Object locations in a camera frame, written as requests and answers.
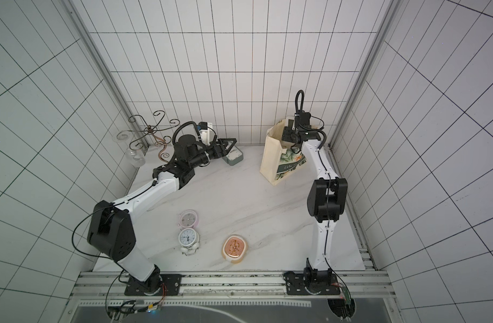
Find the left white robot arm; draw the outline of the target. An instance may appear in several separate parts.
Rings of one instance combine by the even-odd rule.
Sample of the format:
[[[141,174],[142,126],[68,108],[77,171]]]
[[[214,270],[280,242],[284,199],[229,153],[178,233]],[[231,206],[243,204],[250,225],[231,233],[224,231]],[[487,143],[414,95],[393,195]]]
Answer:
[[[160,269],[137,246],[134,223],[195,176],[195,168],[227,156],[237,140],[213,138],[209,144],[193,135],[174,142],[171,160],[153,170],[152,180],[113,202],[101,201],[90,216],[87,242],[129,273],[139,291],[152,296],[162,286]]]

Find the floral canvas tote bag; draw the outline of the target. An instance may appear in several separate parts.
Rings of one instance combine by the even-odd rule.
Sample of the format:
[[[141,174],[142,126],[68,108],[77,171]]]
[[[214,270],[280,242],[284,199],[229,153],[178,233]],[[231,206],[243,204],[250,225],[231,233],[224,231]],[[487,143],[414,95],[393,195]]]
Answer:
[[[306,158],[302,152],[292,150],[292,143],[282,140],[283,130],[292,125],[292,119],[282,119],[272,126],[265,137],[265,148],[260,173],[273,186],[303,167]]]

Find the green rectangular alarm clock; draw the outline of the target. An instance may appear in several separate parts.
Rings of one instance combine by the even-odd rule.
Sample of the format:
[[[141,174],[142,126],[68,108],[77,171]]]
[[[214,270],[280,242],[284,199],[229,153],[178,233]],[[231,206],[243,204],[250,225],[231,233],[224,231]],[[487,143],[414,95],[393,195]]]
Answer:
[[[235,166],[244,159],[244,154],[237,147],[233,147],[230,153],[222,158],[229,166]]]

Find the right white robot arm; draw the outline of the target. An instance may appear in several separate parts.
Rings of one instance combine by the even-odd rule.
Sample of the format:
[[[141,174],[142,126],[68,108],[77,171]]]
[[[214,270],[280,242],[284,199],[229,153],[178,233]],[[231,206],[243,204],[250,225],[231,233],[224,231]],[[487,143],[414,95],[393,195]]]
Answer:
[[[306,259],[300,283],[295,292],[310,296],[338,295],[350,298],[345,282],[332,269],[329,261],[332,235],[345,211],[347,180],[340,178],[327,158],[327,136],[310,124],[312,115],[297,112],[284,127],[282,139],[289,140],[303,153],[314,171],[314,181],[306,199],[309,215],[314,218],[311,254]]]

